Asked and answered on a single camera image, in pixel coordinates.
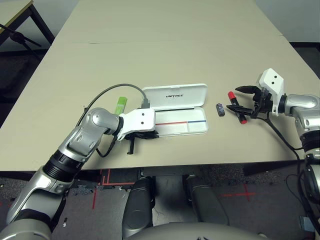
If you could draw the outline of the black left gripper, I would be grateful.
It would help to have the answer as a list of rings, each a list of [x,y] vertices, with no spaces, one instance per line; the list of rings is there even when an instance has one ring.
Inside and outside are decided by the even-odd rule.
[[[128,155],[134,154],[134,146],[135,146],[135,139],[140,138],[144,140],[152,140],[158,139],[159,133],[156,130],[153,131],[144,131],[144,132],[132,132],[126,135],[126,140],[129,141],[129,148],[128,148]]]

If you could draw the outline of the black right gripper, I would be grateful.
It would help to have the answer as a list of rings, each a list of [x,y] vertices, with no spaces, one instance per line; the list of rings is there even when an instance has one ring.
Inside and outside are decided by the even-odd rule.
[[[241,105],[227,105],[226,107],[238,114],[250,116],[252,119],[256,119],[259,113],[267,114],[272,111],[273,101],[271,100],[272,95],[266,89],[259,89],[255,85],[245,85],[235,88],[236,91],[245,94],[254,94],[252,100],[254,101],[254,110],[246,108]]]

